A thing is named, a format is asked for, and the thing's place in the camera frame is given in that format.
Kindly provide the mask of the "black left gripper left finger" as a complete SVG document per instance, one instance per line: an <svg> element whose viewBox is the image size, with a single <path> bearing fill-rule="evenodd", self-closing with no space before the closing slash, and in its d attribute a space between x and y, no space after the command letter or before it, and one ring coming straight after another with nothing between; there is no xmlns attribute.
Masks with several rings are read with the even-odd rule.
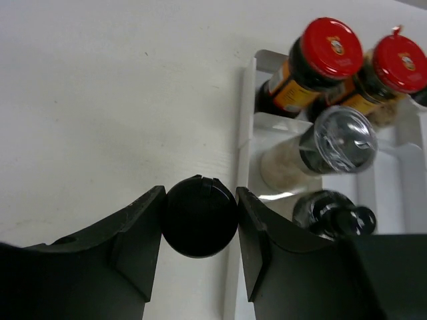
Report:
<svg viewBox="0 0 427 320"><path fill-rule="evenodd" d="M1 244L2 319L141 319L151 299L165 189L50 245Z"/></svg>

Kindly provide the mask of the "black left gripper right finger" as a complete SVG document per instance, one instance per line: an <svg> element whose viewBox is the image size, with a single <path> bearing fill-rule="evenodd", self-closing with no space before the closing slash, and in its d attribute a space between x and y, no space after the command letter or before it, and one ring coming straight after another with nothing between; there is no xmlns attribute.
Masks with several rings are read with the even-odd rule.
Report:
<svg viewBox="0 0 427 320"><path fill-rule="evenodd" d="M425 319L426 236L330 241L236 190L248 300L257 319Z"/></svg>

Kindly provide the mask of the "black-top white powder grinder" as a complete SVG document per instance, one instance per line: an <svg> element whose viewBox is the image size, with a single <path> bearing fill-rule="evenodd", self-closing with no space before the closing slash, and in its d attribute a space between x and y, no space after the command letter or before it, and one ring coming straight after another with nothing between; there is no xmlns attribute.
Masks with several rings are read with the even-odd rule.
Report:
<svg viewBox="0 0 427 320"><path fill-rule="evenodd" d="M304 193L296 201L292 222L326 239L371 235L377 226L370 208L357 206L345 195L324 189Z"/></svg>

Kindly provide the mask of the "small black-lid spice jar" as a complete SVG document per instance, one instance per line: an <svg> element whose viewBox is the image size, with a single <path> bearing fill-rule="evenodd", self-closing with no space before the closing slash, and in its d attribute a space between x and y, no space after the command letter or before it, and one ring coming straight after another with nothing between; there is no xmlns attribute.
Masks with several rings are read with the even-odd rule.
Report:
<svg viewBox="0 0 427 320"><path fill-rule="evenodd" d="M218 254L238 229L237 203L216 178L194 175L174 185L160 214L161 232L178 253L195 259Z"/></svg>

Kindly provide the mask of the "red-lid sauce jar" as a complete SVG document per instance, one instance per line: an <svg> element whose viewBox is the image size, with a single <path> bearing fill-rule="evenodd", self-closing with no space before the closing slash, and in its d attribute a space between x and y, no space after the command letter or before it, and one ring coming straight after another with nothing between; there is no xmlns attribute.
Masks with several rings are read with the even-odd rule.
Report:
<svg viewBox="0 0 427 320"><path fill-rule="evenodd" d="M401 34L402 28L394 27L367 51L356 74L319 95L306 110L308 121L315 122L333 105L369 115L425 88L426 55L417 43Z"/></svg>
<svg viewBox="0 0 427 320"><path fill-rule="evenodd" d="M362 45L345 23L331 17L315 19L260 87L255 112L294 119L321 94L356 74L362 60Z"/></svg>

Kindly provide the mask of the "black-top brown chunk grinder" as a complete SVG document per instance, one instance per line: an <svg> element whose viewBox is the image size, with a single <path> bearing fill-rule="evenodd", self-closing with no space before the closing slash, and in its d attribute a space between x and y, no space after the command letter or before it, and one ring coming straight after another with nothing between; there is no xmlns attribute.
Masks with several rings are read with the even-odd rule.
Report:
<svg viewBox="0 0 427 320"><path fill-rule="evenodd" d="M411 93L403 99L380 106L371 112L367 119L375 131L391 127L408 115L426 112L426 87Z"/></svg>

